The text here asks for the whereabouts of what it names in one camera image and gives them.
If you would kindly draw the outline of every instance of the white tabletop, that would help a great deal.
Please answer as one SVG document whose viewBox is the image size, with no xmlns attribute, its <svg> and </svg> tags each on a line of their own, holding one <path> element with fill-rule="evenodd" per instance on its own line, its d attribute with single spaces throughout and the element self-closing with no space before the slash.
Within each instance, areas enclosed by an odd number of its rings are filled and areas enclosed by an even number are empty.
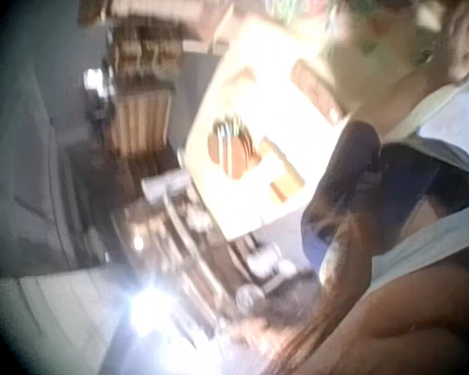
<svg viewBox="0 0 469 375">
<path fill-rule="evenodd" d="M 311 101 L 290 81 L 299 58 L 316 53 L 316 46 L 286 29 L 248 17 L 238 38 L 224 55 L 196 115 L 185 149 L 185 166 L 199 194 L 228 239 L 237 238 L 302 208 L 312 197 L 328 164 L 342 126 L 332 127 Z M 222 108 L 223 84 L 249 67 L 256 82 L 230 108 Z M 217 117 L 237 113 L 257 146 L 268 137 L 285 153 L 306 182 L 284 204 L 271 202 L 269 184 L 256 169 L 241 180 L 229 179 L 212 163 L 207 137 Z"/>
</svg>

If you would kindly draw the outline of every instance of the food item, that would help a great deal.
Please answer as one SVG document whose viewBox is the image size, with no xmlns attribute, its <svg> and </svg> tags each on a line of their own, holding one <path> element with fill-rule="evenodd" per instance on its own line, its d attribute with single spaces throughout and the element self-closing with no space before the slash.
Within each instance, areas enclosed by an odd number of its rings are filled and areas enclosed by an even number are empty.
<svg viewBox="0 0 469 375">
<path fill-rule="evenodd" d="M 233 180 L 242 178 L 253 154 L 252 138 L 237 116 L 218 120 L 207 139 L 210 159 Z"/>
</svg>

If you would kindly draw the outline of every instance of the hand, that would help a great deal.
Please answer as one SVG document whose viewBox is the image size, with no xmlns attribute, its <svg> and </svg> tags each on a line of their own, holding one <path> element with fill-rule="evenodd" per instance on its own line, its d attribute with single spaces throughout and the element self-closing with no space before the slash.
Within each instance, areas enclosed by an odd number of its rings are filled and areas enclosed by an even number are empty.
<svg viewBox="0 0 469 375">
<path fill-rule="evenodd" d="M 264 318 L 250 318 L 232 327 L 229 333 L 234 341 L 244 341 L 252 350 L 273 358 L 296 331 L 296 327 L 277 329 L 270 327 Z"/>
<path fill-rule="evenodd" d="M 444 21 L 429 67 L 438 84 L 459 83 L 469 74 L 469 5 L 461 3 Z"/>
</svg>

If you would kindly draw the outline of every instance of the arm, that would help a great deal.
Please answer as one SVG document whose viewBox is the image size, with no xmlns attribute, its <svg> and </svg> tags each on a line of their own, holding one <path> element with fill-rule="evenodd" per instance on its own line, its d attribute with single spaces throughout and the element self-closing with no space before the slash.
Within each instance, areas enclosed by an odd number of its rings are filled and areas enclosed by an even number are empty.
<svg viewBox="0 0 469 375">
<path fill-rule="evenodd" d="M 469 270 L 440 263 L 365 298 L 294 375 L 448 373 L 468 345 Z"/>
<path fill-rule="evenodd" d="M 371 281 L 371 249 L 377 248 L 371 218 L 349 214 L 329 248 L 320 272 L 322 290 L 310 321 L 276 353 L 264 372 L 291 373 L 334 331 L 367 290 Z"/>
<path fill-rule="evenodd" d="M 424 64 L 391 86 L 380 101 L 367 102 L 359 107 L 351 120 L 371 124 L 382 137 L 423 99 L 444 85 L 444 81 L 433 74 L 431 65 Z"/>
<path fill-rule="evenodd" d="M 432 92 L 467 77 L 468 39 L 469 7 L 462 3 L 444 22 L 431 62 L 399 80 L 380 100 L 362 105 L 352 114 L 352 119 L 371 124 L 380 135 L 387 134 Z"/>
</svg>

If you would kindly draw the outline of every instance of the dark navy garment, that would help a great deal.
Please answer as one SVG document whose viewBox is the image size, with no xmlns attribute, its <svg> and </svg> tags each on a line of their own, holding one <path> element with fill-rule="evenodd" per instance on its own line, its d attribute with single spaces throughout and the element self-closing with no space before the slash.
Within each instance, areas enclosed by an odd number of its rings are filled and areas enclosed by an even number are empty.
<svg viewBox="0 0 469 375">
<path fill-rule="evenodd" d="M 369 174 L 378 175 L 370 186 Z M 381 145 L 371 125 L 348 123 L 303 214 L 304 253 L 318 270 L 337 225 L 320 222 L 334 213 L 365 210 L 377 220 L 382 248 L 390 249 L 424 196 L 438 201 L 447 215 L 468 207 L 469 173 L 408 145 Z"/>
</svg>

